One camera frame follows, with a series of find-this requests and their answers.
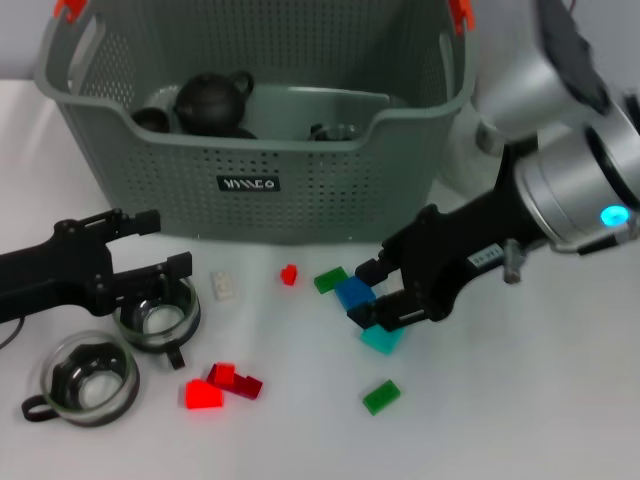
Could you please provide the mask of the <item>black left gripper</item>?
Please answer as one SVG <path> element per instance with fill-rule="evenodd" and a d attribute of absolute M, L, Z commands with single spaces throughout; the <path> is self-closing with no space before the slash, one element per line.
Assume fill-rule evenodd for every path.
<path fill-rule="evenodd" d="M 113 209 L 56 223 L 47 241 L 1 256 L 1 321 L 64 305 L 101 317 L 125 305 L 170 299 L 177 284 L 193 273 L 190 252 L 114 274 L 107 248 L 110 241 L 160 230 L 157 210 L 130 216 Z"/>

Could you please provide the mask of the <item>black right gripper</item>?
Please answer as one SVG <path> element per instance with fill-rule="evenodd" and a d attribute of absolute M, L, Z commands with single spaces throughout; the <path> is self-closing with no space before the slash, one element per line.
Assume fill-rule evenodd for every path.
<path fill-rule="evenodd" d="M 537 150 L 536 144 L 506 146 L 492 190 L 449 213 L 433 205 L 424 208 L 375 258 L 357 266 L 355 276 L 368 286 L 400 269 L 404 290 L 351 308 L 347 316 L 362 329 L 379 325 L 387 332 L 423 320 L 441 321 L 467 283 L 500 265 L 492 260 L 478 267 L 470 256 L 492 245 L 504 247 L 509 240 L 523 248 L 542 241 L 515 181 L 516 163 Z"/>

